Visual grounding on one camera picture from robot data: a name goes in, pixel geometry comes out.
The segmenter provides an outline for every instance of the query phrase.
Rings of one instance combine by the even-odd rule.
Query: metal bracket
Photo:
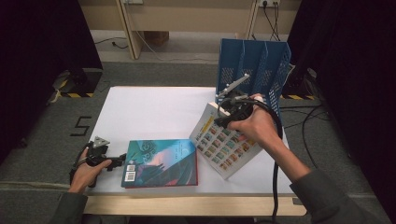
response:
[[[107,141],[101,137],[95,136],[95,140],[93,141],[93,148],[102,147],[102,146],[105,146],[108,144],[110,144],[109,141]]]
[[[250,77],[250,75],[245,74],[243,77],[239,78],[238,80],[234,81],[233,83],[227,84],[227,87],[223,91],[219,92],[218,95],[216,95],[216,98],[220,98],[220,97],[226,95],[228,92],[233,90],[235,87],[237,87],[239,84],[244,82],[249,77]]]

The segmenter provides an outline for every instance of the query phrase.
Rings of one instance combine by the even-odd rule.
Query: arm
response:
[[[253,113],[249,118],[230,122],[228,129],[239,130],[244,134],[244,138],[250,138],[257,142],[276,161],[291,182],[311,172],[283,144],[282,139],[276,133],[271,116],[258,106],[254,106]]]
[[[87,155],[87,148],[81,154],[81,158]],[[83,195],[94,179],[106,168],[111,160],[103,161],[97,166],[91,167],[87,163],[82,163],[73,178],[70,189],[62,196],[55,214],[49,224],[79,224],[88,197]]]
[[[230,122],[228,129],[238,130],[243,133],[243,138],[256,141],[276,161],[314,223],[379,223],[324,173],[311,171],[303,164],[278,137],[271,116],[263,109],[254,106],[249,118]]]

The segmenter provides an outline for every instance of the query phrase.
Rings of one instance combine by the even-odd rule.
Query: white surface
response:
[[[215,88],[113,87],[110,89],[91,140],[97,135],[108,141],[107,156],[125,153],[130,140],[189,138]],[[122,194],[272,194],[274,161],[263,151],[227,180],[198,155],[198,186],[124,189],[122,167],[104,170],[94,189],[87,193]],[[279,169],[278,193],[293,194],[290,181]]]

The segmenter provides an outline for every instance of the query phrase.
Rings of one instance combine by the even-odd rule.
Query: black curtain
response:
[[[288,40],[296,68],[300,66],[290,76],[300,79],[290,83],[300,83],[306,68],[315,69],[348,153],[361,167],[390,220],[396,222],[396,2],[326,0],[322,6],[311,5],[314,8],[308,7],[309,2],[312,0],[303,0],[303,10],[318,13],[296,18]],[[308,30],[298,29],[306,21],[315,24]],[[305,36],[306,43],[299,35]],[[290,86],[290,90],[296,88],[298,85]]]
[[[102,65],[77,0],[2,1],[0,30],[3,159],[29,133],[62,71]]]

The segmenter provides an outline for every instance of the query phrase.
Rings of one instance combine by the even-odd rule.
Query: wall outlet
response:
[[[280,0],[265,0],[267,1],[267,7],[274,7],[274,3],[277,3],[277,5],[279,6],[280,4]],[[262,3],[264,2],[264,0],[260,0],[259,3],[259,7],[262,7]]]

